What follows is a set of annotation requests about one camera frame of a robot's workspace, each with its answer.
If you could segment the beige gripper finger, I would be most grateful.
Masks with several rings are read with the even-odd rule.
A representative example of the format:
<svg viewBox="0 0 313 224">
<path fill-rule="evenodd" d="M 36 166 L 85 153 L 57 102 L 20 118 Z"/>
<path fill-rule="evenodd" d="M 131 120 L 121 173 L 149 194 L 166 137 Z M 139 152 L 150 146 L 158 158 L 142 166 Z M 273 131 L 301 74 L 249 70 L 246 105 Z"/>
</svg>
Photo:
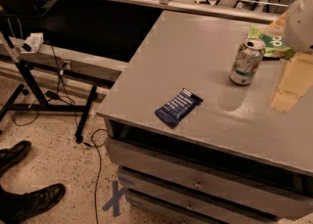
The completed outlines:
<svg viewBox="0 0 313 224">
<path fill-rule="evenodd" d="M 276 86 L 270 107 L 277 112 L 288 112 L 312 86 L 313 55 L 296 53 L 285 63 L 285 69 Z"/>
</svg>

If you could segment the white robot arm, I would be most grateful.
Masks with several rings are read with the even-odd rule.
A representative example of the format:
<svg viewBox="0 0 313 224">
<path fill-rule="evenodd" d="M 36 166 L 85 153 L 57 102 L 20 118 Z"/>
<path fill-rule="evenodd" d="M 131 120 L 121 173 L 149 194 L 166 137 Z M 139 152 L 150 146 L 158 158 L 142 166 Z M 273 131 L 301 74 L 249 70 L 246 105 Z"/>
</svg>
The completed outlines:
<svg viewBox="0 0 313 224">
<path fill-rule="evenodd" d="M 272 109 L 288 112 L 313 85 L 313 0 L 295 0 L 266 30 L 283 36 L 295 51 L 270 103 Z"/>
</svg>

